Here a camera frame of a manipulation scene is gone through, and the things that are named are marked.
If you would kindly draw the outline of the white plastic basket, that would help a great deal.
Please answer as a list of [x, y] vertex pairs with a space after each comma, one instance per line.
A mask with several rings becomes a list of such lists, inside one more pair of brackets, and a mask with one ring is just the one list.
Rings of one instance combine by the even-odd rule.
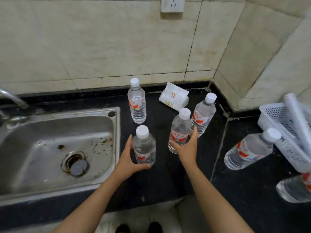
[[289, 163], [297, 172], [311, 172], [311, 157], [305, 153], [305, 149], [291, 114], [284, 103], [261, 105], [258, 125], [262, 130], [275, 128], [281, 133], [281, 139], [275, 142]]

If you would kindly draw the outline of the stainless steel sink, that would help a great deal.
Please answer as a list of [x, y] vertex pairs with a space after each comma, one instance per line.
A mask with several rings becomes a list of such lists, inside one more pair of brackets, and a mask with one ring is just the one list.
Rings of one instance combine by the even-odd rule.
[[[120, 156], [120, 108], [15, 117], [0, 126], [0, 206], [97, 189]], [[70, 175], [78, 160], [89, 163]]]

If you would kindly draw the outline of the person's right forearm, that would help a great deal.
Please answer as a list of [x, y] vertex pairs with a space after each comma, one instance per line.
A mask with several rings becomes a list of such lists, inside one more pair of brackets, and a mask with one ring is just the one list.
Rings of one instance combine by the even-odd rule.
[[195, 162], [186, 162], [183, 166], [212, 233], [254, 233]]

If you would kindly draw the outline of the person's right hand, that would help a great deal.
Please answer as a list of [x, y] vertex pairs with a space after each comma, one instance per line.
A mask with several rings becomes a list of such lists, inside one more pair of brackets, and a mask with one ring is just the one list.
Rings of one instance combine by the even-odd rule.
[[195, 126], [194, 131], [191, 132], [189, 141], [182, 146], [181, 150], [177, 150], [177, 154], [185, 170], [198, 168], [196, 163], [197, 140], [198, 132]]

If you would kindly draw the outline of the grey sink drain stopper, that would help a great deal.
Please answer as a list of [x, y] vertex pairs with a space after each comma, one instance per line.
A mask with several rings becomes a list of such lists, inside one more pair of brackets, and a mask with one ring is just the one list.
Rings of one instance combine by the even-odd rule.
[[89, 163], [86, 160], [78, 160], [72, 164], [70, 168], [70, 175], [74, 177], [83, 176], [89, 168]]

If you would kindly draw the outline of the white tissue pack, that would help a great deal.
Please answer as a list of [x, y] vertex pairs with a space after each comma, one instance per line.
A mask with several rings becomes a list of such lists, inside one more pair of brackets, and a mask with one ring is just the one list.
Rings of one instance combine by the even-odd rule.
[[159, 101], [170, 108], [180, 112], [189, 102], [189, 91], [176, 86], [171, 82], [167, 82], [166, 88], [161, 93]]

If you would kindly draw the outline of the person's left forearm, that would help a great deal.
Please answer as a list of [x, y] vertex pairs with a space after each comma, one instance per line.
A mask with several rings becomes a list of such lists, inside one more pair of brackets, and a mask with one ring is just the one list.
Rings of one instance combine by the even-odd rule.
[[125, 170], [115, 169], [109, 178], [52, 233], [94, 233], [112, 195], [130, 176], [131, 174]]

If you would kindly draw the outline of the metal faucet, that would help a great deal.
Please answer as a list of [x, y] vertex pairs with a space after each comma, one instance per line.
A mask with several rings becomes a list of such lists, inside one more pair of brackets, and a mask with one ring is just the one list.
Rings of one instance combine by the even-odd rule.
[[7, 99], [13, 101], [21, 109], [27, 109], [29, 107], [29, 104], [27, 102], [23, 101], [17, 95], [10, 93], [9, 91], [7, 91], [3, 88], [0, 88], [0, 94], [3, 95], [4, 97], [6, 97]]

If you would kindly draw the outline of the person's left hand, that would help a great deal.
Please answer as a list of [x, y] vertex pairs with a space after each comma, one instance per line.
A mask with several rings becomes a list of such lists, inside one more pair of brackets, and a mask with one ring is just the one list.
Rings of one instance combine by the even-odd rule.
[[132, 135], [129, 136], [125, 148], [119, 158], [119, 161], [113, 171], [113, 176], [118, 180], [118, 182], [122, 183], [127, 180], [134, 173], [139, 171], [133, 171], [133, 163], [130, 157], [130, 151], [132, 149]]

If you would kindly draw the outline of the clear plastic water bottle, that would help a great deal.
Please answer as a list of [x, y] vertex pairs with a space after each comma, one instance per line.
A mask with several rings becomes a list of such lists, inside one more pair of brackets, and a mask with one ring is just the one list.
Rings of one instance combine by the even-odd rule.
[[205, 96], [205, 99], [198, 103], [192, 114], [191, 122], [191, 131], [194, 131], [195, 126], [197, 127], [198, 138], [205, 132], [208, 127], [211, 119], [216, 113], [215, 101], [216, 94], [208, 93]]
[[147, 126], [137, 127], [136, 135], [132, 138], [132, 147], [138, 164], [153, 166], [156, 161], [156, 140]]
[[179, 114], [173, 119], [169, 141], [174, 141], [178, 145], [184, 145], [191, 131], [192, 122], [191, 111], [182, 108]]
[[268, 128], [262, 133], [248, 134], [226, 153], [224, 163], [234, 171], [246, 168], [270, 155], [274, 142], [280, 139], [281, 133], [275, 128]]
[[127, 97], [133, 121], [137, 124], [144, 123], [147, 117], [146, 94], [140, 86], [138, 78], [132, 78], [130, 80], [130, 89], [127, 93]]
[[311, 172], [281, 180], [276, 185], [276, 190], [290, 203], [311, 202]]

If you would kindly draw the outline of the person's black right shoe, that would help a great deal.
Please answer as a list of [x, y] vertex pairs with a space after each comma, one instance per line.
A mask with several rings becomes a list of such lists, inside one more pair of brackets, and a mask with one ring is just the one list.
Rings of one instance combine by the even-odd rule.
[[163, 233], [161, 224], [159, 222], [151, 222], [149, 224], [147, 233]]

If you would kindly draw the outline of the white wall socket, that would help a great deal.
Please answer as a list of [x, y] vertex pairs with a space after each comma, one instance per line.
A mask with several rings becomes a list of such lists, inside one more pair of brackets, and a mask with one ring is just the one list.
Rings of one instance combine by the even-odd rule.
[[160, 0], [161, 13], [183, 13], [185, 0]]

